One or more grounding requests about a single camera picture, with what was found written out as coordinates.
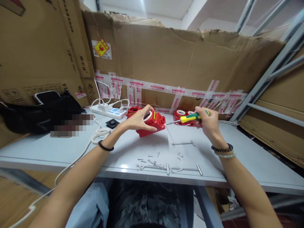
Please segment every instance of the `forearm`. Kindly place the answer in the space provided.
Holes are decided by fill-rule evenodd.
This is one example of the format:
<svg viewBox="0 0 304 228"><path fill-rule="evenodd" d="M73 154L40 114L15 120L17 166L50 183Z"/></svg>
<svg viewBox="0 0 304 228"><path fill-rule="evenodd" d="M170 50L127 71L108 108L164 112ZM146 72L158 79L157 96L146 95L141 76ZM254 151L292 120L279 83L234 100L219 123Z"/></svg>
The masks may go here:
<svg viewBox="0 0 304 228"><path fill-rule="evenodd" d="M228 148L221 134L211 137L211 142L215 148ZM269 227L280 227L280 222L265 191L237 157L220 157L219 159L224 167L227 181L244 207L252 227L257 224L265 225L269 221L271 224Z"/></svg>
<svg viewBox="0 0 304 228"><path fill-rule="evenodd" d="M112 148L124 132L124 128L117 127L102 141L103 146ZM108 151L97 145L76 163L60 181L30 227L65 227L75 204L97 176L108 155Z"/></svg>
<svg viewBox="0 0 304 228"><path fill-rule="evenodd" d="M102 145L106 148L112 148L124 132L123 128L117 127L102 141ZM68 171L51 197L78 201L87 186L97 176L109 153L109 151L103 150L99 145L95 146Z"/></svg>

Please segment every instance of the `black beaded bracelet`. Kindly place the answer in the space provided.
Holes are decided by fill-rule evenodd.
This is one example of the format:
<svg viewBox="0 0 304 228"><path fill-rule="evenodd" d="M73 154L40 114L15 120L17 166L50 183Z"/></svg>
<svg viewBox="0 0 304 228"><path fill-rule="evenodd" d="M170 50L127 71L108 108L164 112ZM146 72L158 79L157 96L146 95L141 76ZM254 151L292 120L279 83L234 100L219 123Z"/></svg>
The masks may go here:
<svg viewBox="0 0 304 228"><path fill-rule="evenodd" d="M98 145L99 145L102 149L104 149L104 150L106 150L106 151L112 151L112 150L114 150L114 147L113 147L112 149L108 149L108 148L104 147L104 146L101 144L101 142L102 142L102 140L100 140L100 141L98 142Z"/></svg>
<svg viewBox="0 0 304 228"><path fill-rule="evenodd" d="M217 149L213 145L211 146L211 149L213 149L216 152L229 152L229 151L232 151L233 150L233 146L231 144L229 144L229 143L227 143L227 144L229 146L229 148L227 148L227 149Z"/></svg>

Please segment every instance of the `cardboard sheet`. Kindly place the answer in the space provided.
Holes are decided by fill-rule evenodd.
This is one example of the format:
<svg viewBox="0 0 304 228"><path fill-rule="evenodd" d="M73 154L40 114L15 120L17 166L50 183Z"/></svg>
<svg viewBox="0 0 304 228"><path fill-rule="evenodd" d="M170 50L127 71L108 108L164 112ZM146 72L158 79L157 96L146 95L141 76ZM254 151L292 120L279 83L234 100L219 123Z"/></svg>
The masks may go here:
<svg viewBox="0 0 304 228"><path fill-rule="evenodd" d="M91 54L95 70L162 85L216 92L249 92L284 44L212 30L202 33L165 28L157 20L83 11L90 43L105 40L112 59ZM174 95L142 89L142 104L170 109ZM200 98L181 98L179 108L193 110Z"/></svg>
<svg viewBox="0 0 304 228"><path fill-rule="evenodd" d="M302 48L296 59L304 54ZM304 65L275 79L257 100L256 105L304 121ZM304 168L304 128L251 108L240 125L256 138Z"/></svg>
<svg viewBox="0 0 304 228"><path fill-rule="evenodd" d="M0 5L5 22L0 25L1 101L34 105L37 92L68 89L81 106L88 105L81 76L90 77L93 67L86 55L91 56L85 49L88 43L79 3L67 2L23 1L21 16ZM10 132L2 119L0 128L0 147L21 136Z"/></svg>

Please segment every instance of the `hand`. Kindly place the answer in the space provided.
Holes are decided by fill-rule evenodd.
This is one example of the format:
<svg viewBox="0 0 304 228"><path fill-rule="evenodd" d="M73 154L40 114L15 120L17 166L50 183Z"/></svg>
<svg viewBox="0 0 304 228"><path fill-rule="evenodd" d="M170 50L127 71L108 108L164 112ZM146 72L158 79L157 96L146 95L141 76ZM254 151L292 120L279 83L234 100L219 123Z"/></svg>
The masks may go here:
<svg viewBox="0 0 304 228"><path fill-rule="evenodd" d="M200 128L200 124L203 126L203 133L207 136L213 146L217 149L226 149L228 148L227 143L225 142L221 132L219 131L219 114L217 111L208 109L208 108L200 108L198 106L195 107L194 113L199 113L201 117L200 120L196 120L196 128Z"/></svg>
<svg viewBox="0 0 304 228"><path fill-rule="evenodd" d="M126 130L148 130L148 131L157 131L157 128L145 124L143 121L144 116L149 110L154 110L150 105L147 105L141 110L138 110L133 116L123 121L121 124Z"/></svg>

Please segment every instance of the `red plastic housing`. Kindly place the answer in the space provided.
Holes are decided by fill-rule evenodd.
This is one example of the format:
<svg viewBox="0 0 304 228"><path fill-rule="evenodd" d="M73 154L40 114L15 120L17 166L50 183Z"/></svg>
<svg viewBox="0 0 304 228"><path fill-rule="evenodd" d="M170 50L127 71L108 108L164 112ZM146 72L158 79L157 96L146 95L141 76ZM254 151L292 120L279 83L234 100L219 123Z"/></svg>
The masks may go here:
<svg viewBox="0 0 304 228"><path fill-rule="evenodd" d="M179 110L180 110L180 109L175 110L175 111L173 112L173 119L174 119L174 121L180 120L180 118L181 118L182 116L186 116L186 115L187 115L187 113L185 113L184 115L179 114L179 113L177 112L177 111L179 111ZM180 125L180 126L185 126L185 125L186 125L186 123L182 123L182 122L178 122L177 124Z"/></svg>
<svg viewBox="0 0 304 228"><path fill-rule="evenodd" d="M175 110L173 112L173 119L174 119L174 121L179 120L182 116L187 116L187 115L193 114L193 111L187 111L187 112L185 112L185 114L180 114L177 111L179 111L179 109ZM180 126L185 126L185 125L191 126L191 127L195 127L196 126L195 125L195 121L188 121L188 122L185 122L185 123L178 122L177 124L180 125Z"/></svg>
<svg viewBox="0 0 304 228"><path fill-rule="evenodd" d="M139 137L144 137L165 129L166 118L154 110L151 110L151 113L151 116L145 121L145 124L156 127L157 131L136 130L136 132L139 134Z"/></svg>
<svg viewBox="0 0 304 228"><path fill-rule="evenodd" d="M131 117L132 115L134 115L138 110L141 110L142 108L140 108L138 105L136 107L131 107L129 110L128 110L128 113L127 113L127 119L129 117Z"/></svg>

